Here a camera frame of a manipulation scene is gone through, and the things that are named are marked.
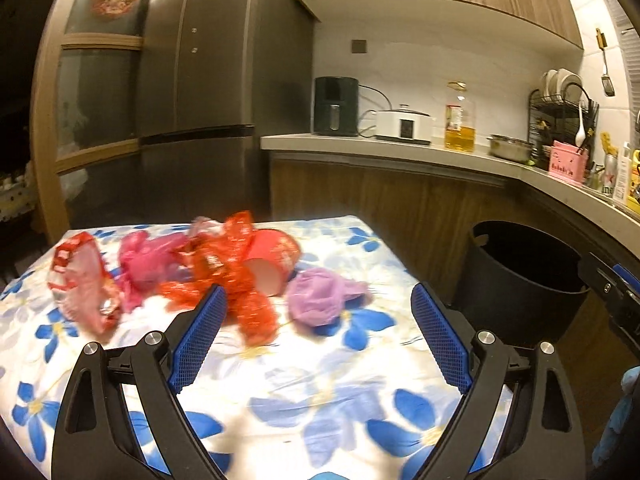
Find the blue glove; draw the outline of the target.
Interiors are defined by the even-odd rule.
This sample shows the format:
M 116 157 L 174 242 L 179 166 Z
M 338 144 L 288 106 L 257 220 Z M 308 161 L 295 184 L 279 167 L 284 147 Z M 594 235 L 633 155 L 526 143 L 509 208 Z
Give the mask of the blue glove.
M 596 468 L 600 468 L 609 463 L 617 445 L 620 444 L 623 430 L 631 414 L 632 394 L 638 381 L 638 366 L 627 370 L 620 380 L 620 388 L 622 388 L 623 395 L 620 398 L 620 402 L 618 402 L 614 408 L 614 411 L 612 411 L 605 430 L 603 430 L 602 437 L 592 452 L 592 463 Z

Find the small red printed wrapper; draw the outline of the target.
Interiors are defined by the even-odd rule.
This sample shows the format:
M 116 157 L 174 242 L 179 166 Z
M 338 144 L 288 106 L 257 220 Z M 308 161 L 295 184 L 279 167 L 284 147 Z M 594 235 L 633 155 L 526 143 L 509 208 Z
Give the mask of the small red printed wrapper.
M 190 224 L 190 240 L 209 240 L 224 235 L 224 224 L 208 217 L 196 217 Z

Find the dark steel refrigerator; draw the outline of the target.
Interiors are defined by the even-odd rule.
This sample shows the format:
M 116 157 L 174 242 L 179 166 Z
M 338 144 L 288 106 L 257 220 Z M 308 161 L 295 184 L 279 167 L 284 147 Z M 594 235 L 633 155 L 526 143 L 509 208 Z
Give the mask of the dark steel refrigerator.
M 268 218 L 260 142 L 309 128 L 313 46 L 297 0 L 151 0 L 136 97 L 150 221 Z

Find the wall power socket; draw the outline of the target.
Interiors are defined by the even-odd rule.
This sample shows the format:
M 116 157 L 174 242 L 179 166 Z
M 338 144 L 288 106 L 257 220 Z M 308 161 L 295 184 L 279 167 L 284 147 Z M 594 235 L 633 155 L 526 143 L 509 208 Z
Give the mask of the wall power socket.
M 350 43 L 350 52 L 352 54 L 366 54 L 368 52 L 368 43 L 363 39 L 353 39 Z

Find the wood framed glass door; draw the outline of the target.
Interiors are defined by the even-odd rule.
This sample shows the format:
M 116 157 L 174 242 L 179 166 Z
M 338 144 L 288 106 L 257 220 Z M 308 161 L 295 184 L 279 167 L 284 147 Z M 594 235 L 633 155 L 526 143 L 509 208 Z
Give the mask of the wood framed glass door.
M 142 220 L 136 119 L 145 24 L 154 0 L 116 20 L 91 0 L 54 0 L 32 81 L 30 148 L 49 242 L 69 229 Z

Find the black trash bin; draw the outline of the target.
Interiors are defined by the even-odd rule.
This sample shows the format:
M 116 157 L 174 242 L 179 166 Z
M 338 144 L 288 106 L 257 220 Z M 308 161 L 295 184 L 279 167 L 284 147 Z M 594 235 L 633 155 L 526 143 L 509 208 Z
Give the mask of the black trash bin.
M 490 220 L 472 227 L 451 307 L 476 330 L 532 348 L 559 341 L 589 294 L 582 257 L 525 224 Z

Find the black air fryer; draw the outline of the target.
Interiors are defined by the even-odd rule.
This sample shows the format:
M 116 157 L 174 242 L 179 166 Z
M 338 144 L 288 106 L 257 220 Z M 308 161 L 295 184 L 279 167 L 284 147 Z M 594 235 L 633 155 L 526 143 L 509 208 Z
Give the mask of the black air fryer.
M 312 131 L 326 136 L 358 134 L 359 81 L 352 77 L 314 80 Z

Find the purple plastic bag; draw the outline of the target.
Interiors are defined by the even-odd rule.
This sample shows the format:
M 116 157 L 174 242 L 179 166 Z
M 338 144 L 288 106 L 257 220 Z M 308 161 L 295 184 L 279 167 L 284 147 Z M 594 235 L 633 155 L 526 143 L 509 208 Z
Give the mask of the purple plastic bag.
M 288 315 L 307 327 L 326 326 L 355 299 L 371 297 L 369 285 L 325 268 L 309 268 L 296 274 L 285 289 Z

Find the white rice cooker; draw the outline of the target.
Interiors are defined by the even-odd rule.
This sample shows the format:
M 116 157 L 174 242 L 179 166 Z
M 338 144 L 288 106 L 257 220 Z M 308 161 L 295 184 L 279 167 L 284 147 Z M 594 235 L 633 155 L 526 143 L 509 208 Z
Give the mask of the white rice cooker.
M 378 140 L 430 145 L 434 118 L 408 107 L 379 110 L 375 116 L 374 137 Z

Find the pink box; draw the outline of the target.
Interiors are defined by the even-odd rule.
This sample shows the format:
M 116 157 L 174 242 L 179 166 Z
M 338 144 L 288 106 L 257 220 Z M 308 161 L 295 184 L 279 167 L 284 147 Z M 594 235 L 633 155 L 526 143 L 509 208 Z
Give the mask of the pink box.
M 588 151 L 573 144 L 554 141 L 549 158 L 549 174 L 567 182 L 582 184 L 588 162 Z

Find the red orange plastic bag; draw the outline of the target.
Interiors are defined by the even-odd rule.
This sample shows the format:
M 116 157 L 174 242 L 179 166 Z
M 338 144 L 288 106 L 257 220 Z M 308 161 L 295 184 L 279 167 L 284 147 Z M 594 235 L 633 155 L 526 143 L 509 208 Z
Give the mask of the red orange plastic bag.
M 220 286 L 227 296 L 226 319 L 239 327 L 245 344 L 270 344 L 279 329 L 277 312 L 255 288 L 254 276 L 243 264 L 256 232 L 253 217 L 247 210 L 240 211 L 222 223 L 224 235 L 220 237 L 188 237 L 177 256 L 189 278 L 162 283 L 158 292 L 167 298 L 170 310 L 186 310 L 195 308 L 212 286 Z

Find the pink plastic bag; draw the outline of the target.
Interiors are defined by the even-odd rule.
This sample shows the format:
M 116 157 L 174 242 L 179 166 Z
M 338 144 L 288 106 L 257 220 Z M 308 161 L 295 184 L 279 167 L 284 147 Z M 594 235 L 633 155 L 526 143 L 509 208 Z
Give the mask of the pink plastic bag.
M 187 240 L 184 233 L 150 237 L 145 230 L 129 233 L 122 239 L 116 280 L 122 291 L 122 310 L 132 312 L 142 306 L 146 297 L 156 295 L 160 284 L 184 278 L 186 270 L 179 262 L 177 250 Z

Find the black dish rack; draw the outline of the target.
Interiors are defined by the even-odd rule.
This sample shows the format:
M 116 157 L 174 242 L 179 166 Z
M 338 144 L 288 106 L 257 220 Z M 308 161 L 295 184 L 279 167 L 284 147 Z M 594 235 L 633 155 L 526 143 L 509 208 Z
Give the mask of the black dish rack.
M 582 78 L 559 68 L 547 70 L 539 88 L 529 93 L 527 141 L 535 167 L 548 170 L 555 141 L 573 144 L 592 164 L 600 105 L 590 98 Z

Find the red white snack bag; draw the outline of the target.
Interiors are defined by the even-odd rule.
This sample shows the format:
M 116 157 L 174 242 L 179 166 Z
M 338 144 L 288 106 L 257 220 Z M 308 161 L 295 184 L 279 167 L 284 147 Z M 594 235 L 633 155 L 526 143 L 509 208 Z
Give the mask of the red white snack bag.
M 47 283 L 58 310 L 85 332 L 102 339 L 117 327 L 122 292 L 88 232 L 76 233 L 54 248 Z

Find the red paper cup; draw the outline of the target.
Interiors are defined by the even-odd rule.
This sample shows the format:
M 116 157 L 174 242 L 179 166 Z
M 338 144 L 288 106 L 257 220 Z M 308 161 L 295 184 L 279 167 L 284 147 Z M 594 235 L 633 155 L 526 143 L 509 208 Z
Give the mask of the red paper cup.
M 285 289 L 302 251 L 297 240 L 280 230 L 258 229 L 244 258 L 258 292 L 272 297 Z

